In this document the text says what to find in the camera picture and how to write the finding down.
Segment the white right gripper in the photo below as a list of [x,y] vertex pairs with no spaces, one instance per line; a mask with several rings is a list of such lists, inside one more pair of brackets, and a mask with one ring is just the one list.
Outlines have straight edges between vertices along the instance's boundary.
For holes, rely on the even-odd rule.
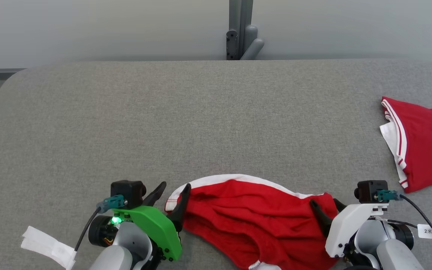
[[350,204],[347,206],[336,198],[333,200],[338,211],[338,215],[334,219],[326,215],[321,206],[313,199],[310,200],[310,207],[323,236],[327,237],[326,253],[331,258],[336,258],[344,255],[344,247],[365,221],[371,216],[383,215],[389,203]]

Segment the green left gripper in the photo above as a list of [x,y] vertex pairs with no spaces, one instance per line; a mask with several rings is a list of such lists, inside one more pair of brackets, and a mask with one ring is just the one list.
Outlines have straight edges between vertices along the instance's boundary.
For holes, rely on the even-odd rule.
[[142,205],[132,210],[113,209],[114,215],[120,215],[124,221],[131,221],[161,248],[168,260],[178,260],[182,254],[179,232],[183,229],[185,213],[191,195],[192,186],[187,183],[178,194],[173,193],[166,201],[163,214],[154,204],[161,198],[167,183],[161,182],[155,190],[143,200]]

